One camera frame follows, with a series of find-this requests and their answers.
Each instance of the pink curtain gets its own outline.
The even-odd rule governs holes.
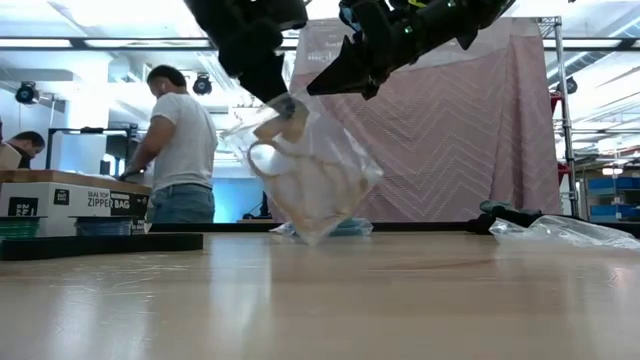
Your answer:
[[[302,31],[292,92],[335,58],[345,33],[338,20],[311,22]],[[321,102],[385,171],[357,216],[466,221],[487,199],[560,211],[544,52],[534,20],[502,19],[467,52],[443,45],[394,73],[370,101],[334,95]]]

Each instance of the jeans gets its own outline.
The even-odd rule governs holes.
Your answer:
[[[153,224],[210,224],[215,204],[211,189],[196,184],[172,185],[151,194]]]

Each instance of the cardboard box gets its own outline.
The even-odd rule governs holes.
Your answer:
[[[54,182],[5,183],[0,216],[42,216],[38,237],[75,236],[75,218],[125,216],[132,233],[145,231],[148,194]]]
[[[0,170],[15,170],[22,156],[9,144],[0,144]]]

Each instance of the crumpled plastic bag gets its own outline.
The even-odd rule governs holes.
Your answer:
[[[640,250],[640,242],[629,233],[562,216],[543,216],[528,228],[496,219],[489,231],[500,243],[555,242]]]
[[[295,226],[291,221],[288,221],[275,229],[270,230],[273,233],[277,233],[284,236],[298,236]],[[331,231],[328,236],[330,237],[341,237],[341,236],[359,236],[359,237],[368,237],[373,232],[373,224],[371,224],[367,219],[362,218],[351,218],[347,219],[338,226],[336,226],[333,231]]]
[[[344,126],[321,112],[306,93],[277,98],[222,134],[238,159],[265,184],[265,192],[314,245],[350,218],[383,171]]]

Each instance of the robotic arm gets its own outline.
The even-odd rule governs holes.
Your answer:
[[[231,77],[267,103],[287,92],[282,79],[282,31],[300,29],[304,0],[185,0],[200,27],[218,46]],[[376,96],[396,69],[457,39],[468,49],[478,30],[490,26],[515,0],[341,0],[340,19],[354,30],[340,55],[309,84],[310,95]],[[286,109],[295,105],[289,102]]]

